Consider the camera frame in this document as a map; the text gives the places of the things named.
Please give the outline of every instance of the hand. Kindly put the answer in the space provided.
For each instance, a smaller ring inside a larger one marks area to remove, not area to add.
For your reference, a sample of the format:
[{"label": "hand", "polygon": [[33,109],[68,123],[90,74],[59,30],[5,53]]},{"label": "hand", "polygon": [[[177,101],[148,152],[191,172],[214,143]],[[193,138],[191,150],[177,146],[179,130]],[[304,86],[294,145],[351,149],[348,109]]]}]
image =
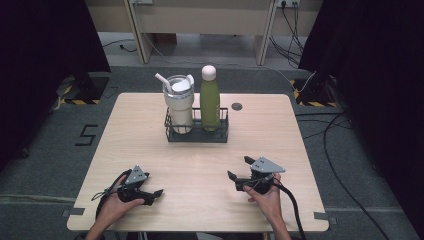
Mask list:
[{"label": "hand", "polygon": [[[126,176],[122,176],[117,185],[120,185],[121,182],[125,179]],[[119,199],[118,194],[112,193],[109,195],[107,200],[102,206],[102,210],[97,216],[96,222],[91,227],[85,239],[100,239],[103,232],[113,223],[123,218],[125,213],[139,205],[144,203],[144,199],[135,199],[131,202],[122,202]]]},{"label": "hand", "polygon": [[[281,175],[279,173],[274,173],[274,178],[274,183],[279,184]],[[274,230],[275,239],[291,239],[281,212],[280,189],[272,185],[267,193],[260,194],[256,192],[255,189],[244,186],[244,191],[251,197],[248,201],[256,202],[268,222],[271,224]]]}]

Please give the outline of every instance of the electrical cable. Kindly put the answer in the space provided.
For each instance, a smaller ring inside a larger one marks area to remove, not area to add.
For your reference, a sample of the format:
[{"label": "electrical cable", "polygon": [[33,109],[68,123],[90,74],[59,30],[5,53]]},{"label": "electrical cable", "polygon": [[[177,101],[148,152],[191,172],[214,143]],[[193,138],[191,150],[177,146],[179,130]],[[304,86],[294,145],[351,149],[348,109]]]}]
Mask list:
[{"label": "electrical cable", "polygon": [[294,216],[296,218],[296,223],[297,223],[297,227],[299,228],[300,236],[302,237],[303,240],[306,240],[305,232],[303,231],[303,227],[302,227],[302,222],[300,221],[299,207],[297,206],[296,198],[294,197],[293,193],[290,192],[290,190],[288,190],[286,187],[284,187],[284,185],[280,182],[280,180],[278,180],[276,178],[274,178],[274,179],[277,180],[279,184],[272,183],[272,185],[278,187],[281,191],[283,191],[284,193],[286,193],[289,196],[289,198],[290,198],[290,200],[293,204]]},{"label": "electrical cable", "polygon": [[361,210],[367,215],[367,217],[371,220],[371,222],[378,228],[378,230],[381,232],[381,234],[384,236],[385,239],[389,240],[389,237],[386,235],[384,230],[381,228],[381,226],[374,220],[374,218],[369,214],[369,212],[362,206],[362,204],[350,193],[350,191],[347,189],[347,187],[343,184],[341,181],[339,175],[337,174],[336,170],[334,169],[333,163],[331,162],[330,155],[328,153],[327,149],[327,132],[328,129],[330,129],[331,125],[336,121],[337,118],[345,114],[344,112],[339,113],[336,117],[331,120],[331,122],[328,124],[327,128],[324,130],[324,152],[325,156],[327,158],[327,162],[330,165],[331,171],[333,172],[335,178],[339,182],[340,186],[345,190],[345,192],[349,195],[349,197],[361,208]]},{"label": "electrical cable", "polygon": [[296,43],[296,45],[299,47],[299,49],[301,50],[301,52],[303,52],[303,46],[302,46],[302,44],[300,43],[300,40],[299,40],[299,37],[298,37],[298,35],[297,35],[297,23],[298,23],[298,18],[299,18],[299,8],[298,8],[298,5],[297,5],[297,3],[294,5],[294,14],[295,14],[295,17],[294,17],[294,20],[295,20],[295,30],[293,30],[293,28],[292,28],[292,26],[291,26],[291,24],[290,24],[290,21],[288,20],[288,18],[287,18],[287,16],[286,16],[286,13],[284,12],[284,9],[285,9],[285,6],[286,6],[286,3],[285,3],[285,1],[283,1],[282,2],[282,7],[281,7],[281,10],[282,10],[282,12],[283,12],[283,16],[284,16],[284,18],[286,19],[286,22],[287,22],[287,24],[288,24],[288,26],[289,26],[289,29],[290,29],[290,32],[292,33],[292,41],[294,40],[294,42]]},{"label": "electrical cable", "polygon": [[137,48],[136,49],[134,49],[134,50],[129,50],[129,49],[127,49],[126,47],[124,47],[124,45],[119,45],[119,47],[122,49],[122,50],[125,50],[125,51],[127,51],[127,52],[135,52],[135,51],[137,51]]},{"label": "electrical cable", "polygon": [[278,45],[278,44],[275,42],[275,39],[274,39],[274,37],[273,37],[273,36],[271,36],[269,39],[271,40],[271,43],[272,43],[272,45],[274,46],[274,48],[277,50],[277,52],[278,52],[279,54],[281,54],[282,56],[284,56],[285,58],[287,58],[287,60],[289,61],[289,65],[290,65],[291,67],[295,68],[295,69],[298,69],[298,67],[293,66],[293,65],[290,63],[290,62],[293,62],[294,64],[299,65],[299,62],[298,62],[296,59],[294,59],[293,57],[291,57],[291,56],[290,56],[290,54],[292,54],[292,55],[296,55],[296,56],[298,56],[298,57],[300,57],[301,55],[300,55],[300,54],[297,54],[297,53],[292,53],[292,52],[290,52],[289,50],[286,50],[286,49],[282,48],[280,45]]},{"label": "electrical cable", "polygon": [[19,195],[19,194],[0,194],[0,202],[3,200],[11,200],[17,202],[17,200],[32,200],[36,202],[46,203],[75,203],[75,198],[66,197],[50,197],[42,195]]},{"label": "electrical cable", "polygon": [[135,40],[134,39],[121,39],[121,40],[113,41],[113,42],[110,42],[108,44],[102,45],[102,47],[107,47],[111,44],[114,44],[114,43],[117,43],[117,42],[125,42],[125,41],[135,41]]}]

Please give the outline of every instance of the black cord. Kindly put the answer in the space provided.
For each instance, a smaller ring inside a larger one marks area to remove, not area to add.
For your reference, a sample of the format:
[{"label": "black cord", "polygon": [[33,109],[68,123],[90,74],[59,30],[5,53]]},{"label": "black cord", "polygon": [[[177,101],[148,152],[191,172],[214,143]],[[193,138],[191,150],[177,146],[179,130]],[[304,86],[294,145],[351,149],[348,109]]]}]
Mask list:
[{"label": "black cord", "polygon": [[290,192],[290,190],[288,190],[286,187],[284,187],[284,185],[280,182],[280,180],[274,178],[275,180],[278,181],[279,184],[275,184],[273,183],[272,185],[278,187],[281,191],[283,191],[284,193],[286,193],[292,204],[293,204],[293,208],[294,208],[294,216],[296,218],[296,223],[297,223],[297,227],[299,228],[299,233],[300,236],[302,237],[303,240],[306,240],[306,236],[305,236],[305,232],[303,231],[303,227],[302,227],[302,222],[300,221],[300,216],[299,216],[299,207],[297,206],[297,201],[293,195],[293,193]]},{"label": "black cord", "polygon": [[314,115],[337,115],[340,113],[332,113],[332,112],[328,112],[328,113],[299,113],[296,114],[296,117],[300,117],[300,116],[314,116]]},{"label": "black cord", "polygon": [[109,46],[111,44],[114,44],[114,43],[117,43],[117,42],[125,42],[125,41],[135,41],[135,40],[134,39],[121,39],[121,40],[110,42],[110,43],[108,43],[106,45],[102,45],[102,47],[107,47],[107,46]]},{"label": "black cord", "polygon": [[136,49],[134,49],[134,50],[128,50],[126,47],[124,47],[124,45],[119,45],[119,47],[120,47],[122,50],[125,50],[125,51],[127,51],[127,52],[135,52],[135,51],[137,51],[137,48],[136,48]]},{"label": "black cord", "polygon": [[271,43],[272,43],[272,45],[274,46],[274,48],[277,50],[277,52],[278,52],[279,54],[283,55],[285,58],[287,58],[287,60],[289,61],[290,66],[292,66],[293,68],[298,68],[298,67],[293,66],[293,65],[291,64],[291,62],[293,62],[293,63],[295,63],[296,65],[299,65],[299,62],[298,62],[296,59],[294,59],[293,57],[291,57],[291,56],[290,56],[290,54],[292,54],[292,55],[297,55],[297,56],[299,56],[299,57],[300,57],[301,55],[296,54],[296,53],[292,53],[292,52],[290,52],[289,50],[286,50],[286,49],[282,48],[280,45],[278,45],[278,44],[275,42],[275,40],[274,40],[274,38],[273,38],[272,36],[271,36],[269,39],[271,40]]},{"label": "black cord", "polygon": [[333,167],[333,163],[331,162],[330,156],[328,154],[328,150],[327,150],[327,132],[328,132],[328,129],[330,129],[330,127],[334,123],[334,121],[336,121],[336,119],[339,118],[340,116],[342,116],[343,114],[344,114],[344,112],[343,113],[339,113],[333,120],[331,120],[331,122],[328,124],[327,128],[324,131],[324,151],[325,151],[325,156],[327,158],[328,164],[330,165],[331,171],[333,172],[334,176],[336,177],[337,181],[340,183],[340,185],[342,186],[342,188],[349,195],[349,197],[361,208],[361,210],[365,213],[365,215],[367,215],[367,217],[373,222],[373,224],[378,228],[378,230],[381,232],[381,234],[383,234],[384,238],[388,240],[389,237],[383,231],[383,229],[381,228],[381,226],[374,220],[374,218],[368,213],[368,211],[362,206],[362,204],[358,200],[356,200],[356,198],[349,192],[349,190],[347,189],[347,187],[340,180],[340,178],[339,178],[336,170]]}]

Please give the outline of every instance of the black cable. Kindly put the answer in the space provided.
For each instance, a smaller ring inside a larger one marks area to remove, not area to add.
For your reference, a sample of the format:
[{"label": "black cable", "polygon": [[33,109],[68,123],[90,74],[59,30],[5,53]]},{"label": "black cable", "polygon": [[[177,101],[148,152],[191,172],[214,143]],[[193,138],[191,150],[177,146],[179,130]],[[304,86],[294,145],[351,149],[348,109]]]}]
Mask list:
[{"label": "black cable", "polygon": [[300,52],[303,53],[303,45],[299,40],[299,35],[297,34],[297,24],[299,23],[299,5],[297,4],[297,2],[294,2],[294,37],[296,38],[296,43],[297,46],[300,49]]},{"label": "black cable", "polygon": [[137,48],[136,48],[136,49],[134,49],[134,50],[128,50],[126,47],[124,47],[124,45],[119,45],[119,47],[120,47],[122,50],[125,50],[125,51],[127,51],[127,52],[135,52],[135,51],[137,51]]},{"label": "black cable", "polygon": [[278,181],[279,184],[275,184],[272,183],[272,185],[278,187],[281,191],[283,191],[284,193],[286,193],[292,204],[293,204],[293,209],[294,209],[294,216],[296,218],[296,223],[297,223],[297,227],[299,228],[299,233],[300,236],[302,237],[303,240],[306,240],[306,236],[305,236],[305,232],[303,231],[303,227],[302,227],[302,222],[300,221],[300,216],[299,216],[299,207],[297,206],[297,201],[293,195],[293,193],[290,192],[290,190],[288,190],[286,187],[284,187],[284,185],[280,182],[280,180],[274,178],[275,180]]},{"label": "black cable", "polygon": [[[303,119],[303,120],[298,120],[297,122],[322,122],[322,123],[330,123],[329,121],[318,120],[318,119]],[[345,122],[349,122],[349,120],[345,120],[343,122],[333,123],[333,124],[335,126],[337,126],[337,127],[341,127],[341,128],[344,128],[344,129],[354,129],[353,127],[346,127],[346,126],[341,125],[342,123],[345,123]]]},{"label": "black cable", "polygon": [[290,21],[287,18],[286,13],[284,12],[284,8],[285,7],[282,7],[281,9],[282,9],[282,12],[283,12],[284,19],[286,19],[286,22],[289,25],[290,32],[292,33],[292,41],[294,40],[294,42],[297,44],[297,46],[299,47],[299,49],[301,49],[301,52],[302,52],[303,51],[303,46],[300,43],[300,40],[299,40],[299,38],[297,36],[297,22],[298,22],[298,20],[296,20],[296,16],[298,16],[298,14],[296,14],[296,11],[298,12],[298,8],[295,8],[295,10],[294,10],[295,11],[295,30],[293,30],[293,28],[292,28],[292,26],[290,24]]},{"label": "black cable", "polygon": [[109,46],[111,44],[114,44],[114,43],[117,43],[117,42],[125,42],[125,41],[135,41],[135,40],[134,39],[121,39],[121,40],[110,42],[110,43],[108,43],[106,45],[102,45],[102,47],[107,47],[107,46]]},{"label": "black cable", "polygon": [[293,63],[295,63],[295,64],[299,65],[299,62],[298,62],[296,59],[294,59],[293,57],[291,57],[291,56],[290,56],[290,53],[291,53],[291,54],[293,54],[293,55],[297,55],[297,56],[299,56],[299,57],[300,57],[300,55],[299,55],[299,54],[292,53],[292,52],[290,52],[289,50],[286,50],[286,49],[282,48],[280,45],[278,45],[278,44],[275,42],[275,39],[274,39],[272,36],[271,36],[269,39],[271,40],[271,43],[272,43],[272,45],[274,46],[274,48],[277,50],[277,52],[278,52],[279,54],[283,55],[285,58],[287,58],[287,60],[289,61],[289,64],[290,64],[290,62],[293,62]]},{"label": "black cable", "polygon": [[328,113],[299,113],[296,114],[296,117],[300,117],[300,116],[314,116],[314,115],[337,115],[340,113],[332,113],[332,112],[328,112]]},{"label": "black cable", "polygon": [[328,129],[330,129],[330,127],[334,123],[334,121],[336,121],[336,119],[339,118],[340,116],[342,116],[343,114],[344,114],[344,112],[338,114],[333,120],[331,120],[331,122],[328,124],[327,128],[324,131],[324,151],[325,151],[325,156],[327,158],[328,164],[330,165],[331,171],[333,172],[333,174],[334,174],[335,178],[337,179],[337,181],[342,186],[343,190],[345,190],[345,192],[349,195],[349,197],[361,208],[361,210],[365,213],[365,215],[367,215],[367,217],[378,228],[378,230],[381,232],[381,234],[384,236],[384,238],[388,240],[389,237],[383,231],[383,229],[381,228],[381,226],[374,220],[374,218],[369,214],[369,212],[362,206],[362,204],[358,200],[356,200],[356,198],[349,192],[349,190],[347,189],[347,187],[343,184],[343,182],[339,178],[336,170],[334,169],[333,163],[331,162],[330,156],[328,154],[328,150],[327,150],[327,132],[328,132]]}]

